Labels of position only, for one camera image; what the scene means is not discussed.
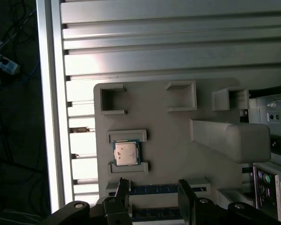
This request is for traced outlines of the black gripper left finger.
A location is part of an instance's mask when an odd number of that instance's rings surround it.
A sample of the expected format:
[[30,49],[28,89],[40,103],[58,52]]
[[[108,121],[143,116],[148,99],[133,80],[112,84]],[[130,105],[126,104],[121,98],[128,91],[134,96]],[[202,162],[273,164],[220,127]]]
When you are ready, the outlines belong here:
[[129,181],[121,178],[114,196],[99,199],[95,206],[73,201],[49,215],[42,225],[131,225],[128,214]]

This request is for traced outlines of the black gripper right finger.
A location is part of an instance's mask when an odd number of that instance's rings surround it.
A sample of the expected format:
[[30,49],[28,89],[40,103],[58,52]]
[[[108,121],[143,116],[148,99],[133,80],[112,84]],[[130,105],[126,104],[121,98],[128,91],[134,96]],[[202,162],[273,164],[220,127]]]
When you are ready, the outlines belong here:
[[178,207],[187,225],[281,225],[281,222],[244,202],[224,209],[213,201],[197,197],[189,183],[178,181]]

